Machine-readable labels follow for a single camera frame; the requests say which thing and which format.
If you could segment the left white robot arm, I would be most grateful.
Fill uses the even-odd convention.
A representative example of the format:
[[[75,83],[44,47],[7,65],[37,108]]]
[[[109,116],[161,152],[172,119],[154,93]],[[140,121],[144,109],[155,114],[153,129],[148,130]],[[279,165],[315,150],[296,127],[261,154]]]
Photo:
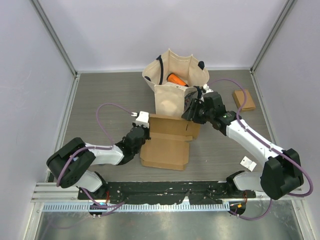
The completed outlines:
[[[89,171],[93,165],[121,166],[130,162],[150,139],[150,130],[135,123],[129,133],[112,146],[92,145],[75,137],[55,152],[46,165],[59,187],[77,187],[94,199],[102,199],[108,185],[97,172]]]

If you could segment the cardboard sheet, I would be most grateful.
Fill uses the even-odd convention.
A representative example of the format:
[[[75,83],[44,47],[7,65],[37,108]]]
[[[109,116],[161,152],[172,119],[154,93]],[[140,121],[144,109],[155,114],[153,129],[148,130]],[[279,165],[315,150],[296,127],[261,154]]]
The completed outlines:
[[[150,114],[150,139],[141,147],[141,164],[184,171],[189,163],[190,142],[197,139],[200,128],[200,124],[179,117]]]

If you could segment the brown cardboard box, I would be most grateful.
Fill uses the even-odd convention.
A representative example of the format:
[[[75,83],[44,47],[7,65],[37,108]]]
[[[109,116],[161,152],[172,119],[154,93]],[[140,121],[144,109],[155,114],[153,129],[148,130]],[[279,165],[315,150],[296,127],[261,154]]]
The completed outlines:
[[[245,89],[244,92],[245,94],[241,89],[238,89],[232,93],[232,97],[235,101],[236,107],[240,108],[245,103],[242,109],[240,110],[241,112],[248,112],[248,111],[255,110],[256,105],[253,101],[253,98],[250,92],[247,89]]]

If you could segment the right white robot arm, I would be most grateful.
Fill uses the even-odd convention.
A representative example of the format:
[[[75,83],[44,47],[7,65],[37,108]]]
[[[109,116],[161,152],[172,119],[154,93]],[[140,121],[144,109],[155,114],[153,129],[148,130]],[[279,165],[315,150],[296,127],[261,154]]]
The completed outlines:
[[[254,131],[235,111],[227,111],[217,92],[189,100],[181,116],[196,124],[210,123],[214,129],[236,141],[263,167],[262,172],[239,171],[226,180],[226,193],[233,198],[243,191],[264,192],[278,200],[304,183],[299,154],[284,150]]]

